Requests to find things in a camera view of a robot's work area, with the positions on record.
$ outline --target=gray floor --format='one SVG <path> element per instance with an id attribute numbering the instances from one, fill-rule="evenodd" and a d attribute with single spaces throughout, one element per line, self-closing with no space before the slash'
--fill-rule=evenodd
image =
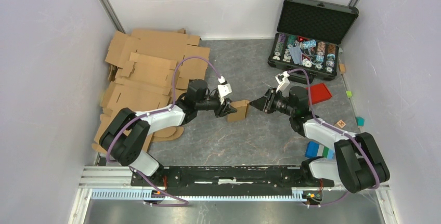
<path id="1" fill-rule="evenodd" d="M 340 191 L 326 191 L 324 201 Z M 384 223 L 374 191 L 350 194 L 335 205 L 307 209 L 298 202 L 191 202 L 188 207 L 149 207 L 141 201 L 92 200 L 85 223 Z"/>
<path id="2" fill-rule="evenodd" d="M 274 77 L 280 70 L 266 63 L 272 44 L 271 39 L 253 39 L 202 41 L 200 46 L 211 48 L 210 61 L 233 88 L 230 98 L 252 101 L 277 85 Z M 218 84 L 210 68 L 205 79 L 211 89 Z M 316 79 L 313 84 L 322 82 Z M 358 131 L 341 76 L 325 83 L 332 99 L 315 105 L 316 114 L 331 124 L 342 119 L 345 130 Z M 163 165 L 299 164 L 308 142 L 291 129 L 288 116 L 250 107 L 246 119 L 234 124 L 215 118 L 213 112 L 200 112 L 180 138 L 153 143 L 149 153 Z"/>

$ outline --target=gray mat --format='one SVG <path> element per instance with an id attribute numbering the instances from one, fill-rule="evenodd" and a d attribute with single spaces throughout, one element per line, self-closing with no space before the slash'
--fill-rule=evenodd
<path id="1" fill-rule="evenodd" d="M 269 86 L 277 86 L 275 75 L 280 70 L 266 63 L 272 44 L 271 39 L 250 39 L 202 41 L 200 46 L 211 48 L 210 61 L 233 88 L 230 98 L 252 101 L 263 96 Z M 205 80 L 210 89 L 218 84 L 210 68 Z M 315 79 L 313 84 L 322 82 Z M 343 79 L 339 75 L 325 83 L 332 98 L 314 105 L 316 114 L 330 124 L 343 120 L 345 130 L 357 132 Z M 149 153 L 163 165 L 286 165 L 305 160 L 309 142 L 291 129 L 288 116 L 264 114 L 253 107 L 244 121 L 227 123 L 224 118 L 215 118 L 213 112 L 199 112 L 184 127 L 180 138 L 152 143 Z"/>

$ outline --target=cardboard sheet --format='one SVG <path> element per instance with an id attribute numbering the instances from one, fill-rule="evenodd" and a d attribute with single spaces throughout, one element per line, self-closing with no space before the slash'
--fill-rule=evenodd
<path id="1" fill-rule="evenodd" d="M 118 113 L 128 107 L 132 111 L 150 111 L 168 105 L 169 96 L 116 84 L 107 108 Z"/>
<path id="2" fill-rule="evenodd" d="M 176 138 L 180 137 L 182 134 L 184 133 L 184 128 L 183 127 L 177 127 L 176 128 L 176 132 L 173 133 L 173 135 L 169 136 L 169 137 L 156 137 L 153 135 L 152 138 L 152 142 L 164 142 L 164 141 L 171 141 L 171 140 L 175 140 Z"/>
<path id="3" fill-rule="evenodd" d="M 130 53 L 136 52 L 137 47 L 140 45 L 140 39 L 120 31 L 115 31 L 105 61 L 121 68 L 124 66 L 126 60 L 129 60 Z"/>
<path id="4" fill-rule="evenodd" d="M 179 71 L 176 72 L 175 84 L 179 78 Z M 148 64 L 127 61 L 121 71 L 121 77 L 132 81 L 139 81 L 161 87 L 172 87 L 173 70 L 152 67 Z"/>

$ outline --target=toy block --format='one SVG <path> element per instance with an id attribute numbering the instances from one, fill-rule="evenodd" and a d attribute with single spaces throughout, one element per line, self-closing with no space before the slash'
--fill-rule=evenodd
<path id="1" fill-rule="evenodd" d="M 334 126 L 341 129 L 346 126 L 346 123 L 343 120 L 339 120 Z"/>
<path id="2" fill-rule="evenodd" d="M 357 121 L 357 126 L 364 126 L 365 125 L 365 119 L 361 116 L 355 117 L 355 120 Z"/>
<path id="3" fill-rule="evenodd" d="M 334 151 L 316 142 L 313 141 L 309 142 L 308 145 L 306 146 L 305 157 L 314 158 L 318 156 L 323 156 L 325 158 L 332 159 L 334 158 Z"/>
<path id="4" fill-rule="evenodd" d="M 339 67 L 340 67 L 340 73 L 341 73 L 341 74 L 343 74 L 343 73 L 346 72 L 346 67 L 345 67 L 344 64 L 339 64 Z"/>

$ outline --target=flattened cardboard box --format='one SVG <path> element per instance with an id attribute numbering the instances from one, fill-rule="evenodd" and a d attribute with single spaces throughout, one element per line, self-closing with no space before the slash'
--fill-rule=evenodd
<path id="1" fill-rule="evenodd" d="M 142 83 L 142 82 L 131 81 L 131 80 L 128 80 L 127 78 L 123 78 L 123 77 L 116 78 L 114 83 L 120 84 L 120 85 L 125 85 L 125 86 L 136 88 L 136 89 L 146 90 L 151 93 L 165 95 L 165 96 L 170 97 L 170 100 L 173 100 L 172 89 L 168 88 L 168 87 L 159 87 L 159 86 L 146 84 L 146 83 Z M 184 93 L 184 91 L 175 90 L 176 98 L 178 98 L 182 93 Z"/>
<path id="2" fill-rule="evenodd" d="M 169 70 L 172 70 L 173 72 L 174 72 L 174 70 L 177 66 L 177 63 L 178 63 L 175 60 L 168 60 L 168 59 L 158 58 L 158 57 L 154 57 L 154 56 L 150 56 L 150 55 L 137 54 L 134 52 L 132 52 L 130 54 L 129 61 L 134 61 L 137 63 L 146 64 L 150 67 L 169 69 Z M 177 82 L 175 83 L 175 88 L 176 89 L 187 89 L 188 83 L 190 82 L 189 79 L 181 77 L 180 71 L 178 71 L 176 73 L 176 77 L 178 77 L 178 79 L 177 79 Z"/>
<path id="3" fill-rule="evenodd" d="M 240 120 L 244 120 L 247 116 L 248 112 L 248 106 L 249 106 L 248 100 L 242 100 L 237 102 L 232 102 L 230 105 L 237 109 L 236 113 L 231 113 L 227 115 L 227 122 L 237 122 Z"/>
<path id="4" fill-rule="evenodd" d="M 184 33 L 135 29 L 129 36 L 115 31 L 106 62 L 122 68 L 132 52 L 181 61 L 187 45 L 198 44 L 199 36 Z"/>
<path id="5" fill-rule="evenodd" d="M 135 63 L 133 61 L 126 61 L 124 68 L 121 71 L 121 77 L 127 77 L 133 81 L 171 88 L 173 70 L 151 67 L 147 64 Z M 177 83 L 178 78 L 178 74 L 176 74 L 174 81 L 175 84 Z"/>
<path id="6" fill-rule="evenodd" d="M 147 29 L 134 29 L 132 37 L 140 39 L 143 43 L 151 44 L 148 48 L 138 49 L 138 53 L 155 56 L 164 59 L 181 61 L 190 56 L 199 56 L 208 60 L 210 49 L 198 47 L 199 36 L 180 34 L 175 32 L 161 32 Z M 200 59 L 185 61 L 179 68 L 180 76 L 183 78 L 204 79 L 207 63 Z"/>
<path id="7" fill-rule="evenodd" d="M 168 99 L 169 96 L 115 84 L 108 104 L 103 107 L 112 110 L 113 114 L 126 107 L 132 111 L 150 111 L 167 106 Z"/>

